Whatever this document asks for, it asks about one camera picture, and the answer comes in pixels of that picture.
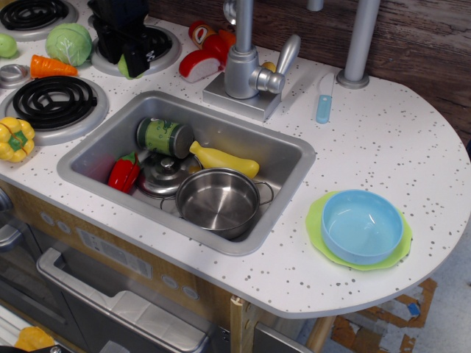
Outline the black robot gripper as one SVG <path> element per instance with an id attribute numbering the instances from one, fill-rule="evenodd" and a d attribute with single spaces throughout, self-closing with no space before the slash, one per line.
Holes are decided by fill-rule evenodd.
<path id="1" fill-rule="evenodd" d="M 123 54 L 130 77 L 148 70 L 157 45 L 144 25 L 148 1 L 88 1 L 88 7 L 93 13 L 99 51 L 107 61 L 117 63 Z"/>

